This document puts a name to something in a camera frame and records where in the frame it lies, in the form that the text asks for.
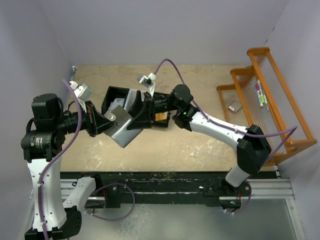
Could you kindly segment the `grey card holder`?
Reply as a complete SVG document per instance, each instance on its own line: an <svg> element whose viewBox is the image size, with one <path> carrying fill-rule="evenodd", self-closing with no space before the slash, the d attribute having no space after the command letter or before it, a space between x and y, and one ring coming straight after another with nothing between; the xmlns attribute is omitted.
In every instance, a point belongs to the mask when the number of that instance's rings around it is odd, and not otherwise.
<svg viewBox="0 0 320 240"><path fill-rule="evenodd" d="M142 129L127 129L133 118L120 105L112 111L107 111L104 116L113 123L113 126L103 133L113 139L121 148L125 148L143 131Z"/></svg>

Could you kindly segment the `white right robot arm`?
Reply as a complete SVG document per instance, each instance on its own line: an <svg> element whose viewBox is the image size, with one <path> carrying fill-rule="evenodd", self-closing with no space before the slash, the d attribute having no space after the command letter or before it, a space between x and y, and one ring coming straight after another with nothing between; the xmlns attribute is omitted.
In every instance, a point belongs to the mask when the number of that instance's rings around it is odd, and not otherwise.
<svg viewBox="0 0 320 240"><path fill-rule="evenodd" d="M232 125L214 118L191 104L193 96L185 84L178 84L171 93L154 93L137 90L125 104L133 118L128 129L149 129L156 114L175 111L174 123L181 129L201 133L223 142L236 150L237 162L226 174L222 190L235 195L248 177L257 174L265 164L271 146L257 125L250 127Z"/></svg>

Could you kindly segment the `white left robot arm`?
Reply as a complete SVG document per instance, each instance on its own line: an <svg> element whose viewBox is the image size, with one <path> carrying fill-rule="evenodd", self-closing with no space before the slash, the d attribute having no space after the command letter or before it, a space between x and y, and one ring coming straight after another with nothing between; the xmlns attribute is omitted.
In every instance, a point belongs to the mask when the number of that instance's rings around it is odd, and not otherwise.
<svg viewBox="0 0 320 240"><path fill-rule="evenodd" d="M60 97L54 93L36 96L31 104L33 118L21 140L23 157L32 178L34 218L25 233L26 240L68 240L82 225L88 197L103 191L98 174L80 177L66 200L62 200L61 156L65 136L77 137L81 130L95 137L115 124L97 111L87 100L76 112L64 111Z"/></svg>

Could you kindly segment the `gold cards stack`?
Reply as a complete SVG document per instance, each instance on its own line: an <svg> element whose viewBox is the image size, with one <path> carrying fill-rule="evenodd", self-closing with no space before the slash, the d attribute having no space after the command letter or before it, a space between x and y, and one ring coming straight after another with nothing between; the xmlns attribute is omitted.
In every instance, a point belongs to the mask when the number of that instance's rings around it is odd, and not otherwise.
<svg viewBox="0 0 320 240"><path fill-rule="evenodd" d="M167 117L168 117L168 113L167 113L167 112L157 113L157 114L155 115L155 120L156 120L157 122L166 121L166 120L167 120Z"/></svg>

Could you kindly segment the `black bin with gold cards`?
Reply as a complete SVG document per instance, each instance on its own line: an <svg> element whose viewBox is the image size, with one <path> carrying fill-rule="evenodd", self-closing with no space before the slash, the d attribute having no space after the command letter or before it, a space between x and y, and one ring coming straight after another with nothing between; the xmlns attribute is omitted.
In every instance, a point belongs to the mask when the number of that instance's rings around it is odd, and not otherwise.
<svg viewBox="0 0 320 240"><path fill-rule="evenodd" d="M168 93L155 92L153 95L153 99L165 99L169 96ZM155 120L151 123L152 126L160 127L160 128L168 128L170 122L171 112L160 112L155 114Z"/></svg>

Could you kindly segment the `silver cards stack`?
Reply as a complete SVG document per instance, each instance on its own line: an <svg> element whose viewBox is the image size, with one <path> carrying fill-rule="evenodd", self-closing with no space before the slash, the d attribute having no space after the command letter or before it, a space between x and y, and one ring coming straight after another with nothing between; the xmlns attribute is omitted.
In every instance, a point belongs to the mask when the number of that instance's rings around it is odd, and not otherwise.
<svg viewBox="0 0 320 240"><path fill-rule="evenodd" d="M107 111L108 111L108 112L111 112L111 111L113 111L117 106L123 107L124 103L125 103L125 99L124 99L124 98L118 98L118 97L117 97L117 98L115 98L115 99L110 103Z"/></svg>

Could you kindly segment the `pink marker pen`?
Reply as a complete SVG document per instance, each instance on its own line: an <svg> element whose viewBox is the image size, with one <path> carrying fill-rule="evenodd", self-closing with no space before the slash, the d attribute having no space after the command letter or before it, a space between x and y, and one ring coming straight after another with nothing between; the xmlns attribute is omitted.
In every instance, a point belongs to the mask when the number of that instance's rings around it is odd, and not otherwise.
<svg viewBox="0 0 320 240"><path fill-rule="evenodd" d="M257 93L258 93L258 96L259 96L260 100L263 102L263 94L262 94L262 90L261 90L261 87L259 85L259 81L258 80L256 80L255 87L257 89Z"/></svg>

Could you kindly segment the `orange wooden rack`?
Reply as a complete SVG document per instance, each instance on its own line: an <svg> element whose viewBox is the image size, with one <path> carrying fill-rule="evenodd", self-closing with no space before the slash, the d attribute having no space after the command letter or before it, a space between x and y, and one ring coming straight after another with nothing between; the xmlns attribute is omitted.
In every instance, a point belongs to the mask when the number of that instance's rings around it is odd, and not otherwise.
<svg viewBox="0 0 320 240"><path fill-rule="evenodd" d="M232 69L230 75L233 82L219 85L216 89L229 123L246 127L257 125L265 134L297 127L292 135L285 133L267 139L273 150L280 147L267 165L277 165L315 145L317 140L308 127L270 49L250 48L247 55L251 64ZM256 80L259 81L261 92L266 97L269 111L260 107ZM238 112L228 109L234 100L242 103L242 108Z"/></svg>

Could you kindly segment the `green marker pen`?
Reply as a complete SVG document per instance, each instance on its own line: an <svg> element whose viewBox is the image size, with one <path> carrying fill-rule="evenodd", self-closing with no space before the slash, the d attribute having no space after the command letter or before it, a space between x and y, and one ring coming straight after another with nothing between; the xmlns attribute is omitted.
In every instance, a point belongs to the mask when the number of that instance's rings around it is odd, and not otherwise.
<svg viewBox="0 0 320 240"><path fill-rule="evenodd" d="M260 93L260 95L259 95L259 104L260 104L261 108L265 108L268 112L270 111L267 99L266 99L265 95L263 95L262 93Z"/></svg>

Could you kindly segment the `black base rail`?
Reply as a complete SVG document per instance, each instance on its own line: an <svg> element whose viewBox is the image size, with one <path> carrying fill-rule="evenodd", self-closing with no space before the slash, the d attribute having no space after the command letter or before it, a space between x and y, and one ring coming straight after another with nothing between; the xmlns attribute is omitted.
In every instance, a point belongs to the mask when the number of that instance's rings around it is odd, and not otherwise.
<svg viewBox="0 0 320 240"><path fill-rule="evenodd" d="M92 177L97 193L88 201L105 208L122 204L205 205L238 209L251 195L248 182L233 187L224 171L61 172L75 186L81 177Z"/></svg>

